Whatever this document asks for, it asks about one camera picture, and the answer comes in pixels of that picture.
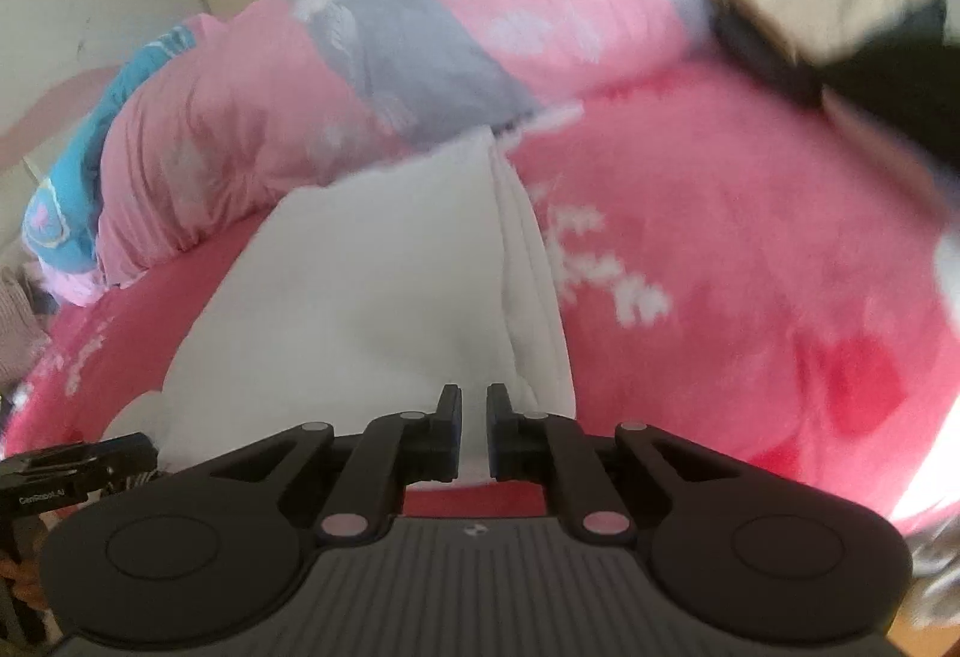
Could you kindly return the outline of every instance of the blue fabric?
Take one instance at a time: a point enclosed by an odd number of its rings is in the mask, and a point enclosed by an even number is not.
[[[196,44],[193,32],[176,26],[136,52],[117,73],[56,160],[27,205],[23,240],[43,261],[64,273],[88,273],[97,266],[100,156],[113,119],[146,80],[174,56]]]

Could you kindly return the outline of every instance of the ribbed gray surface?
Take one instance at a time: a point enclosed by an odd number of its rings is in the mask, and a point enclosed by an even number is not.
[[[400,518],[378,544],[325,553],[299,593],[248,632],[178,657],[760,657],[680,611],[621,550],[585,547],[553,518]],[[73,640],[56,657],[134,652]],[[893,657],[880,636],[810,649]]]

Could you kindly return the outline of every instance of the folded white cloth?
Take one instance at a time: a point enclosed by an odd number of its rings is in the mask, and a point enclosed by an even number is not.
[[[427,157],[290,194],[200,314],[161,394],[115,436],[145,431],[179,470],[302,422],[360,432],[464,392],[460,483],[488,478],[485,398],[572,416],[544,243],[489,130]]]

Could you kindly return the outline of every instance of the pink bed sheet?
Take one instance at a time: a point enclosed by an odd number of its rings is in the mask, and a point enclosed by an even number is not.
[[[586,430],[641,419],[891,515],[960,392],[941,225],[824,118],[715,61],[571,113],[509,155],[544,234]],[[262,219],[64,309],[6,452],[98,438],[160,389]],[[507,487],[409,507],[542,503]]]

